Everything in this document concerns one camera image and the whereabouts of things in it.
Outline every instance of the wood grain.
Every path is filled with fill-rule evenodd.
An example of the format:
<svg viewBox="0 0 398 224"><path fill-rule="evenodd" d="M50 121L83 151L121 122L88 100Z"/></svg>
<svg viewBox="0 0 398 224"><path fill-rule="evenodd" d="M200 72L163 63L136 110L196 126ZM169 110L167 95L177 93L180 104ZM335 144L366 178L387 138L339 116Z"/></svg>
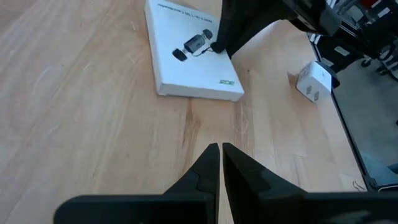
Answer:
<svg viewBox="0 0 398 224"><path fill-rule="evenodd" d="M80 194L161 194L212 142L305 190L363 185L331 99L314 105L294 88L315 57L288 22L233 57L246 94L232 103L155 94L143 0L0 6L0 223L51 223ZM220 194L220 223L232 223Z"/></svg>

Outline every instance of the white power adapter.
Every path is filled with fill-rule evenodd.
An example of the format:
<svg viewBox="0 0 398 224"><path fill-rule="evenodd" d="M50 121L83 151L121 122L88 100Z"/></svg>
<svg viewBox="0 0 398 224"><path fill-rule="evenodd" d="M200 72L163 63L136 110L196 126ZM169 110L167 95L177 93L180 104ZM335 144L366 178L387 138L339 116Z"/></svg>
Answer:
<svg viewBox="0 0 398 224"><path fill-rule="evenodd" d="M310 62L299 73L296 88L309 100L317 101L330 96L332 71L319 62Z"/></svg>

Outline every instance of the product box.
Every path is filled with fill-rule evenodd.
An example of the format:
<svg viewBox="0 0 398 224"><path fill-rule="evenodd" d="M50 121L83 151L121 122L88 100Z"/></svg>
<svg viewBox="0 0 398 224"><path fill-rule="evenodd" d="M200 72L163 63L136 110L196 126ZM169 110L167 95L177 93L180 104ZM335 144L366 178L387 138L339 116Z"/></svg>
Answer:
<svg viewBox="0 0 398 224"><path fill-rule="evenodd" d="M145 15L158 94L231 101L243 96L226 51L210 47L219 20L162 0L147 0Z"/></svg>

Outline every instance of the gray floor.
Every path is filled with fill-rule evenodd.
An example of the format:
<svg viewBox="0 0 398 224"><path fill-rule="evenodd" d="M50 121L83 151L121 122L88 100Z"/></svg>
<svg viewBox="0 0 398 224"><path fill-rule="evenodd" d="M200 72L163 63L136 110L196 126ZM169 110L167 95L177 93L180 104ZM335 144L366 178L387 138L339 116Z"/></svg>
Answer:
<svg viewBox="0 0 398 224"><path fill-rule="evenodd" d="M386 166L398 163L398 82L376 73L377 61L360 63L337 74L336 100L360 153Z"/></svg>

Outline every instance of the green logo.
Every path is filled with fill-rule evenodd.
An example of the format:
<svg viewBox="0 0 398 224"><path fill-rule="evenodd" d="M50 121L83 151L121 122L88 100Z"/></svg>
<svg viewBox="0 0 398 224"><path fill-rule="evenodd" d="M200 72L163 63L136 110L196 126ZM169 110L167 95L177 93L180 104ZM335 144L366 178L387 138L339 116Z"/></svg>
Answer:
<svg viewBox="0 0 398 224"><path fill-rule="evenodd" d="M219 84L224 84L224 85L235 85L235 82L228 81L228 80L220 80Z"/></svg>

